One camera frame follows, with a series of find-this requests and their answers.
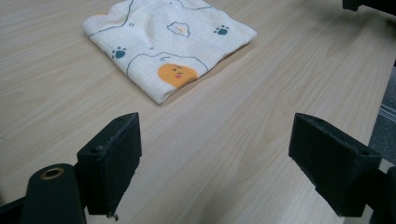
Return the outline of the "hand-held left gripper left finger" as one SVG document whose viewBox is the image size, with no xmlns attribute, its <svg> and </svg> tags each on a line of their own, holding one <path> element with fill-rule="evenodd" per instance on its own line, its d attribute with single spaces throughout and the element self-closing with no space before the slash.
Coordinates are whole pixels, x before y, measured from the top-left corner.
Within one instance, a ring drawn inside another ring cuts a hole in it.
<svg viewBox="0 0 396 224">
<path fill-rule="evenodd" d="M 115 214 L 141 156 L 137 112 L 110 121 L 78 152 L 78 176 L 90 215 Z"/>
</svg>

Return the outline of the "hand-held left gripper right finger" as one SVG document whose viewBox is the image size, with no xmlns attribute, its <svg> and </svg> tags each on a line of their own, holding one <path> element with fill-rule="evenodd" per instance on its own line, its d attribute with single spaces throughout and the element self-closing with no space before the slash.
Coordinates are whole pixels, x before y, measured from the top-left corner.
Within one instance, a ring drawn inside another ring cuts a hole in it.
<svg viewBox="0 0 396 224">
<path fill-rule="evenodd" d="M 289 156 L 336 215 L 362 215 L 366 181 L 381 162 L 378 153 L 323 119 L 297 113 Z"/>
</svg>

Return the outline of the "white printed cloth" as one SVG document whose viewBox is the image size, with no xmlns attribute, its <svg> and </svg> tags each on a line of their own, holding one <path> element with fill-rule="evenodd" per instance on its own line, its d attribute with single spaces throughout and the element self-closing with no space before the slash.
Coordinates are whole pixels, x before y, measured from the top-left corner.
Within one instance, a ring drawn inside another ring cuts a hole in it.
<svg viewBox="0 0 396 224">
<path fill-rule="evenodd" d="M 83 31 L 159 105 L 256 36 L 204 0 L 124 0 Z"/>
</svg>

